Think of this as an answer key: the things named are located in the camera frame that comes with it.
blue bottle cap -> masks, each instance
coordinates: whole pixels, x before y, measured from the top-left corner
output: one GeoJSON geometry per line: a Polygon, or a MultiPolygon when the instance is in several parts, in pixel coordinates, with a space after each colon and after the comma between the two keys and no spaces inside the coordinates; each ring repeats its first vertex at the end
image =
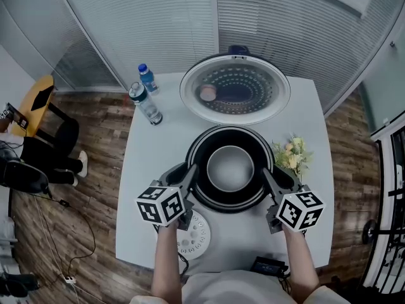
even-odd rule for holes
{"type": "Polygon", "coordinates": [[[147,66],[145,63],[138,65],[139,72],[145,72],[147,70],[147,66]]]}

rice cooker handle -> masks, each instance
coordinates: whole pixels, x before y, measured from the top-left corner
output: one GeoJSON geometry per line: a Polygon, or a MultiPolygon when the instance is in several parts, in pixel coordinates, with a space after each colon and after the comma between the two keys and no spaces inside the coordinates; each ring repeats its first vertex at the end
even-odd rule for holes
{"type": "Polygon", "coordinates": [[[231,55],[251,55],[247,46],[242,46],[242,45],[229,46],[228,53],[231,55]]]}

white table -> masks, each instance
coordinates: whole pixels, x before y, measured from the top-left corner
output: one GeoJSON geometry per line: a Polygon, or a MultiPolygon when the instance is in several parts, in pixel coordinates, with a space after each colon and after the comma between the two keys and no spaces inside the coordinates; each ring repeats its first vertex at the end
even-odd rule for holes
{"type": "MultiPolygon", "coordinates": [[[[134,198],[153,179],[185,160],[193,140],[216,125],[207,122],[182,103],[179,95],[183,73],[158,76],[161,87],[154,100],[163,114],[163,121],[152,126],[139,110],[128,137],[121,176],[116,225],[116,257],[144,267],[154,267],[156,237],[152,225],[142,221],[134,198]]],[[[310,229],[306,239],[315,267],[327,265],[333,233],[333,173],[329,140],[321,105],[312,80],[288,78],[291,99],[277,116],[250,128],[271,144],[285,144],[290,132],[304,138],[313,161],[303,183],[317,190],[327,207],[318,225],[310,229]]],[[[221,214],[201,206],[193,196],[189,199],[211,227],[211,243],[203,256],[190,262],[188,274],[251,268],[257,256],[286,261],[284,233],[270,234],[265,219],[271,204],[264,199],[254,208],[238,214],[221,214]]]]}

yellow flower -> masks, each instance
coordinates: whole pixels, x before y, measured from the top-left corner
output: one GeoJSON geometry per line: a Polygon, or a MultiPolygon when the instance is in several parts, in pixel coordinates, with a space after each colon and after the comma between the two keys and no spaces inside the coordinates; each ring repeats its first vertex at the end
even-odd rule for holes
{"type": "Polygon", "coordinates": [[[302,144],[302,138],[301,137],[295,137],[292,139],[292,142],[296,145],[302,144]]]}
{"type": "Polygon", "coordinates": [[[289,167],[291,169],[295,169],[297,167],[297,156],[296,155],[292,155],[289,158],[289,167]]]}

black cable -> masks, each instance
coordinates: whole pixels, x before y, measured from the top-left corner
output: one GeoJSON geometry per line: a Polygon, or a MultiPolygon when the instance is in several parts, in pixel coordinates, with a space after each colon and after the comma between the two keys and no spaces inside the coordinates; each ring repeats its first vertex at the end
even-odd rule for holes
{"type": "Polygon", "coordinates": [[[45,224],[46,224],[46,228],[47,228],[47,230],[48,230],[49,236],[51,237],[53,246],[55,247],[56,254],[58,255],[58,258],[59,258],[59,260],[60,260],[60,263],[61,263],[61,274],[63,274],[62,258],[61,258],[60,254],[59,254],[58,248],[56,247],[55,240],[54,240],[53,237],[52,237],[51,230],[50,230],[49,225],[48,225],[48,222],[47,222],[47,220],[46,220],[46,218],[45,218],[44,212],[42,211],[41,204],[38,203],[38,207],[39,207],[39,209],[40,209],[40,213],[41,213],[42,217],[44,218],[44,221],[45,221],[45,224]]]}
{"type": "Polygon", "coordinates": [[[5,146],[5,147],[3,147],[3,148],[0,148],[0,149],[10,149],[10,150],[12,150],[12,152],[14,152],[15,157],[16,157],[17,159],[20,159],[20,157],[17,155],[15,149],[18,149],[22,144],[19,145],[19,146],[16,146],[16,147],[14,148],[14,147],[10,146],[10,144],[8,144],[7,142],[4,142],[4,141],[0,141],[0,142],[2,142],[2,143],[4,143],[5,145],[7,145],[7,146],[5,146]]]}
{"type": "Polygon", "coordinates": [[[183,272],[180,274],[180,279],[183,278],[184,274],[188,271],[190,265],[189,265],[189,261],[184,258],[184,256],[182,254],[180,254],[180,252],[177,253],[178,256],[180,257],[181,261],[183,261],[185,263],[185,268],[183,269],[183,272]]]}
{"type": "Polygon", "coordinates": [[[281,287],[287,294],[291,294],[291,284],[287,280],[288,277],[290,277],[291,273],[289,272],[286,275],[283,275],[282,277],[278,278],[278,282],[281,284],[281,287]]]}
{"type": "Polygon", "coordinates": [[[59,279],[60,276],[63,276],[63,274],[57,275],[56,278],[55,278],[55,280],[54,280],[53,282],[49,283],[48,285],[40,286],[38,289],[44,289],[44,288],[51,287],[55,282],[58,281],[58,279],[59,279]]]}
{"type": "MultiPolygon", "coordinates": [[[[22,130],[24,130],[25,131],[25,136],[24,137],[27,137],[27,130],[26,129],[23,129],[22,127],[21,127],[21,129],[22,130]]],[[[8,146],[10,145],[10,144],[17,144],[17,143],[13,143],[13,142],[6,142],[6,141],[0,141],[0,142],[3,142],[3,143],[5,143],[5,144],[7,144],[8,146]]],[[[24,141],[21,143],[21,144],[19,144],[19,145],[17,145],[17,146],[15,146],[15,147],[10,147],[11,149],[17,149],[17,148],[19,148],[20,146],[23,146],[24,145],[24,141]]]]}
{"type": "Polygon", "coordinates": [[[85,256],[75,256],[75,257],[73,257],[72,259],[70,259],[70,261],[69,261],[69,267],[68,267],[68,276],[70,276],[70,267],[72,266],[72,261],[74,261],[75,259],[88,258],[88,257],[92,256],[92,255],[94,254],[94,252],[96,251],[96,237],[95,237],[95,235],[94,235],[93,229],[91,228],[91,225],[90,225],[89,221],[87,220],[87,218],[86,218],[82,213],[80,213],[79,210],[77,210],[76,208],[70,206],[69,203],[67,203],[67,204],[68,204],[67,207],[70,207],[72,210],[75,210],[75,211],[86,221],[86,223],[87,223],[87,225],[89,226],[89,229],[90,229],[90,231],[91,231],[91,234],[93,235],[93,243],[94,243],[94,244],[93,244],[93,250],[91,251],[91,253],[90,253],[89,255],[85,255],[85,256]]]}
{"type": "Polygon", "coordinates": [[[59,201],[57,201],[57,200],[55,200],[55,199],[46,198],[46,197],[39,196],[39,195],[36,195],[36,194],[31,194],[31,193],[27,193],[27,194],[29,194],[29,195],[31,195],[31,196],[34,196],[34,197],[42,198],[43,200],[50,200],[50,201],[55,201],[55,202],[59,203],[59,201]]]}
{"type": "Polygon", "coordinates": [[[55,200],[55,199],[42,197],[42,196],[39,196],[39,195],[36,195],[36,194],[30,194],[30,195],[32,195],[32,196],[34,196],[34,197],[38,197],[38,198],[43,198],[44,200],[55,201],[55,202],[59,203],[60,205],[62,205],[62,206],[65,207],[65,208],[71,208],[72,210],[75,210],[75,211],[85,220],[85,222],[86,222],[87,225],[89,226],[89,229],[90,229],[91,234],[92,234],[92,236],[93,236],[93,244],[94,244],[94,245],[93,245],[93,250],[92,250],[91,253],[88,254],[88,255],[85,255],[85,256],[75,256],[75,257],[73,257],[72,259],[70,259],[70,261],[69,261],[69,266],[68,266],[68,275],[67,275],[67,276],[72,277],[72,276],[70,275],[70,267],[72,266],[72,262],[73,262],[75,259],[88,258],[88,257],[92,256],[92,255],[94,254],[94,252],[96,251],[96,237],[95,237],[95,235],[94,235],[94,231],[93,231],[93,229],[92,229],[92,227],[91,227],[89,221],[86,219],[86,217],[85,217],[78,209],[76,209],[76,208],[70,206],[69,202],[67,202],[67,201],[65,201],[65,200],[63,200],[63,199],[57,201],[57,200],[55,200]]]}

